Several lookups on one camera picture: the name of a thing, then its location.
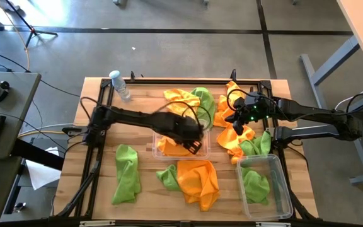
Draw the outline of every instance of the water bottle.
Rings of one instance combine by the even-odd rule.
[[[120,72],[117,70],[112,71],[109,75],[110,79],[112,79],[112,85],[114,89],[117,91],[118,95],[124,102],[128,102],[131,100],[131,95],[129,90],[127,89],[127,85],[125,84],[124,79],[120,76]]]

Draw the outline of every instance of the transparent container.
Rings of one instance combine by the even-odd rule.
[[[153,143],[152,143],[152,154],[154,158],[159,160],[207,160],[210,155],[210,138],[209,138],[209,131],[204,131],[204,136],[201,140],[201,148],[195,154],[195,156],[165,156],[162,151],[158,148],[158,142],[163,136],[154,132],[153,136]]]
[[[243,183],[242,169],[250,168],[265,176],[270,187],[268,204],[248,203]],[[281,162],[274,154],[243,156],[236,164],[243,210],[250,221],[285,219],[292,216],[293,208]]]

